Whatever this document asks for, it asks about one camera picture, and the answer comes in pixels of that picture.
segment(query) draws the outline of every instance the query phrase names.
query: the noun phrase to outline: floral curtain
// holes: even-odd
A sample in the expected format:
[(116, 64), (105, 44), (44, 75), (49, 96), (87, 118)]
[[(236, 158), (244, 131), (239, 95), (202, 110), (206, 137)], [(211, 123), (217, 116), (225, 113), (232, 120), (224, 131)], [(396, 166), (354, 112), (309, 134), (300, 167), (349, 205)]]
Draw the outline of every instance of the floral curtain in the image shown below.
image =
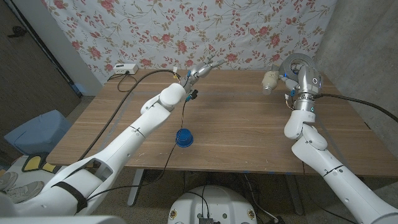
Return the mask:
[(220, 69), (265, 69), (315, 55), (337, 0), (42, 0), (104, 84), (115, 63), (189, 69), (213, 53)]

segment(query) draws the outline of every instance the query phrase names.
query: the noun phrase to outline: blue bowl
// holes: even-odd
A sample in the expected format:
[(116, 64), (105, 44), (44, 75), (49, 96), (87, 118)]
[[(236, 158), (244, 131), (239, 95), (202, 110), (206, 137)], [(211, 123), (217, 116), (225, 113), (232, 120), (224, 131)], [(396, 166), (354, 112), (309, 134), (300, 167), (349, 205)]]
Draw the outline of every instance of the blue bowl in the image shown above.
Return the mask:
[(193, 136), (188, 129), (182, 128), (175, 135), (175, 142), (180, 147), (188, 147), (193, 143)]

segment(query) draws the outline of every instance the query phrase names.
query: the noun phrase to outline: power adapter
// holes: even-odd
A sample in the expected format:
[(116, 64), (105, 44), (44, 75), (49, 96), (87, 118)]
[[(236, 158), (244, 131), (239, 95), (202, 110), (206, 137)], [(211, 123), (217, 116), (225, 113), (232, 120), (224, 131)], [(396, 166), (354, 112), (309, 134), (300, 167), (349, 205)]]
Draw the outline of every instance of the power adapter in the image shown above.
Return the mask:
[(138, 71), (138, 66), (136, 64), (131, 63), (117, 63), (113, 67), (113, 72), (115, 74), (135, 74)]

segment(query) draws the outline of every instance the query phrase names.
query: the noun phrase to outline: concrete wall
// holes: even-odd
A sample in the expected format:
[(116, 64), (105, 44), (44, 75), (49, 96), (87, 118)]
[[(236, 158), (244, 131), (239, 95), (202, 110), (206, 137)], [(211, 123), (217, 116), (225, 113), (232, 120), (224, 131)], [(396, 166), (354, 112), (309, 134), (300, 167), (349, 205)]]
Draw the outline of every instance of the concrete wall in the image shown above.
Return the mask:
[[(398, 116), (398, 1), (339, 0), (315, 61), (345, 95)], [(398, 123), (371, 107), (354, 109), (398, 157)]]
[(95, 96), (102, 89), (102, 84), (88, 69), (42, 2), (40, 0), (13, 1), (80, 92), (86, 96)]

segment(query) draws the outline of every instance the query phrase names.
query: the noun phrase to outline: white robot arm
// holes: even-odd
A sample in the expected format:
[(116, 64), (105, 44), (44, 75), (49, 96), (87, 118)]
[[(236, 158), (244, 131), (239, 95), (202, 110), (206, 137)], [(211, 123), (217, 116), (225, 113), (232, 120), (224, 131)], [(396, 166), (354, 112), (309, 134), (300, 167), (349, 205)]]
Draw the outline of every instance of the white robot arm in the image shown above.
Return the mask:
[(324, 137), (308, 124), (315, 122), (313, 96), (320, 93), (322, 78), (311, 67), (302, 67), (298, 86), (286, 77), (280, 77), (288, 89), (296, 89), (298, 98), (285, 125), (284, 133), (296, 139), (293, 153), (316, 170), (359, 223), (398, 223), (398, 210), (380, 199), (368, 186), (330, 153)]
[[(171, 84), (145, 103), (141, 109), (141, 116), (105, 149), (60, 171), (46, 184), (38, 196), (10, 208), (9, 215), (47, 217), (91, 214), (103, 201), (106, 193), (99, 194), (89, 201), (87, 198), (109, 189), (126, 162), (134, 155), (145, 138), (166, 121), (174, 106), (187, 97), (194, 97), (193, 84), (200, 77), (207, 76), (212, 68), (224, 62), (220, 60), (212, 63), (212, 57), (208, 57), (205, 62), (191, 70), (180, 80), (180, 84)], [(92, 174), (85, 168), (94, 162), (101, 165)]]

